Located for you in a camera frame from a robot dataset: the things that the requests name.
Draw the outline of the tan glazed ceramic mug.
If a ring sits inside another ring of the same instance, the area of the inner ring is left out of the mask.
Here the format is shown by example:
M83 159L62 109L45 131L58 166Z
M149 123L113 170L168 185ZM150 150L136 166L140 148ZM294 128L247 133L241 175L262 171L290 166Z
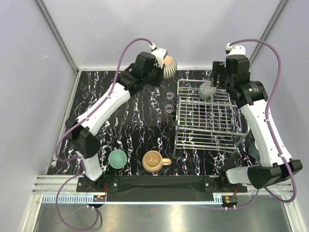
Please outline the tan glazed ceramic mug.
M157 151L149 151L142 158L143 168L148 173L157 173L163 166L171 165L171 163L171 159L163 158Z

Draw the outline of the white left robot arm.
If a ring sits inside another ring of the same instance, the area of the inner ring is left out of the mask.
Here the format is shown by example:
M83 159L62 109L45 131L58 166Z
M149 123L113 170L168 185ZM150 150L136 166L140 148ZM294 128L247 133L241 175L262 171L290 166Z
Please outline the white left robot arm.
M93 106L76 119L66 121L68 140L83 161L84 174L88 178L87 186L93 192L102 190L104 186L101 178L103 171L98 159L101 145L96 134L111 114L145 85L160 86L167 54L167 50L163 48L139 53L135 62L117 72L116 81Z

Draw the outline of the grey-blue speckled ceramic mug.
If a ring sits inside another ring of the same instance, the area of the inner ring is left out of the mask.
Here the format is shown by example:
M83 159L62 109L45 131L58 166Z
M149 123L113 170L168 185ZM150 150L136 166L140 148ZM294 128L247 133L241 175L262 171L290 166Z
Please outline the grey-blue speckled ceramic mug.
M213 97L216 94L216 87L213 87L211 83L204 82L198 89L199 97L203 101L212 102Z

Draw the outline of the white ribbed ceramic mug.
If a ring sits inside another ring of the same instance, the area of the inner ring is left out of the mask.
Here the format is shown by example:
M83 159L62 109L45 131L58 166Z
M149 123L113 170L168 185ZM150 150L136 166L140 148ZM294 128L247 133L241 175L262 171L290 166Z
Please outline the white ribbed ceramic mug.
M164 71L163 71L163 79L172 78L177 71L177 61L174 57L167 55L164 58Z

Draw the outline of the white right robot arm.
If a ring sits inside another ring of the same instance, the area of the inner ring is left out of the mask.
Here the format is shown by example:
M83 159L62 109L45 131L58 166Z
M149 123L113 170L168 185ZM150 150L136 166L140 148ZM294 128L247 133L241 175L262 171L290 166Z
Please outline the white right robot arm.
M229 55L225 61L212 63L211 84L225 89L236 103L255 138L260 164L237 167L230 160L223 167L219 188L230 192L236 184L251 184L262 189L290 179L303 165L293 159L284 146L266 109L268 95L260 81L250 80L250 62L245 55Z

